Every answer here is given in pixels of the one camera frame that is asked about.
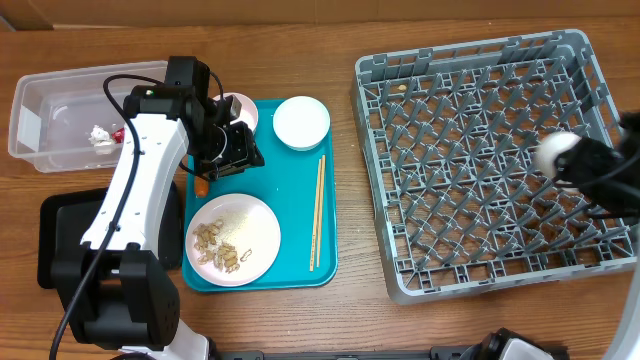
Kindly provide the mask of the pink bowl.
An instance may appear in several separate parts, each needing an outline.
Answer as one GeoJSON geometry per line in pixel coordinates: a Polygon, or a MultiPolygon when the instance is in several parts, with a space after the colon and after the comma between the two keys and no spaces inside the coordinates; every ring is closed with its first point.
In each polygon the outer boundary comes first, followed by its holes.
{"type": "Polygon", "coordinates": [[[243,122],[255,134],[259,122],[259,114],[254,101],[248,96],[237,92],[225,93],[224,99],[227,107],[226,114],[222,115],[218,120],[214,120],[214,123],[222,127],[226,124],[233,125],[243,122]]]}

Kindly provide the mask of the white paper cup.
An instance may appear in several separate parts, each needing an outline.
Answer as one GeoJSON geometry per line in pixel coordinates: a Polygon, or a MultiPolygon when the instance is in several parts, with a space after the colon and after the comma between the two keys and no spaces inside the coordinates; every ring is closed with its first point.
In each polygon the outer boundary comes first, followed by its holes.
{"type": "Polygon", "coordinates": [[[570,187],[572,180],[558,179],[558,176],[568,174],[577,165],[575,147],[580,140],[580,136],[571,132],[554,132],[540,142],[534,155],[534,164],[544,176],[558,189],[574,194],[578,194],[579,189],[570,187]]]}

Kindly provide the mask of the white bowl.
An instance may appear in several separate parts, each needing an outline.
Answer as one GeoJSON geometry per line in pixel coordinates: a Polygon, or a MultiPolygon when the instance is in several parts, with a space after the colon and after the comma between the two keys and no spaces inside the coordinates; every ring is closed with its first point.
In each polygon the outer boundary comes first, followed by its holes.
{"type": "Polygon", "coordinates": [[[331,117],[327,107],[309,96],[286,99],[275,110],[273,130],[278,139],[296,151],[311,150],[328,134],[331,117]]]}

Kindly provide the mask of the red snack wrapper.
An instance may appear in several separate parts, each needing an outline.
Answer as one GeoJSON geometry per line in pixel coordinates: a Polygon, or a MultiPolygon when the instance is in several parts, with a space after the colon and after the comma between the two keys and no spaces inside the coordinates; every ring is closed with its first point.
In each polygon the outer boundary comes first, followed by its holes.
{"type": "Polygon", "coordinates": [[[124,127],[122,127],[122,128],[120,128],[120,129],[118,129],[118,130],[114,131],[114,132],[111,134],[111,138],[112,138],[112,140],[113,140],[115,143],[117,143],[117,144],[122,143],[122,142],[124,141],[124,138],[125,138],[125,128],[124,128],[124,127]]]}

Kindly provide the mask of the white tissue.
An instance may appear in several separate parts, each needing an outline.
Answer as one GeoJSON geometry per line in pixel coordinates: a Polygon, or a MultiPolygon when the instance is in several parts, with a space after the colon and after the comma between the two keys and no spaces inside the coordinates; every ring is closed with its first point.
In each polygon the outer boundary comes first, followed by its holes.
{"type": "Polygon", "coordinates": [[[93,127],[88,140],[99,155],[111,154],[116,144],[111,134],[98,125],[93,127]]]}

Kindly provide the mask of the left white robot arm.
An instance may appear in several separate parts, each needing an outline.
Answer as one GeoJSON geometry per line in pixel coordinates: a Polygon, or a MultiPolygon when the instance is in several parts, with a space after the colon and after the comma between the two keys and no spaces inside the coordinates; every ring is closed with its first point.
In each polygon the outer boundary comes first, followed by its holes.
{"type": "Polygon", "coordinates": [[[218,76],[193,56],[169,59],[163,80],[136,76],[114,107],[125,123],[120,157],[102,205],[78,245],[58,251],[51,277],[63,334],[120,359],[214,359],[214,341],[180,317],[180,295],[161,265],[159,235],[175,173],[209,182],[264,165],[234,97],[209,96],[218,76]]]}

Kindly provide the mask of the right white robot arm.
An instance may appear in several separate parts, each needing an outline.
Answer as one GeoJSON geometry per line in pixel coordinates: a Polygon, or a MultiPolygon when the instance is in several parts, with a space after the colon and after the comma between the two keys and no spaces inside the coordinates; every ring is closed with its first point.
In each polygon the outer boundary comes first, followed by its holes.
{"type": "MultiPolygon", "coordinates": [[[[614,148],[579,137],[552,157],[554,182],[586,196],[591,204],[585,214],[594,220],[639,220],[639,113],[622,114],[619,125],[623,136],[614,148]]],[[[604,359],[639,357],[639,264],[625,276],[620,319],[604,359]]]]}

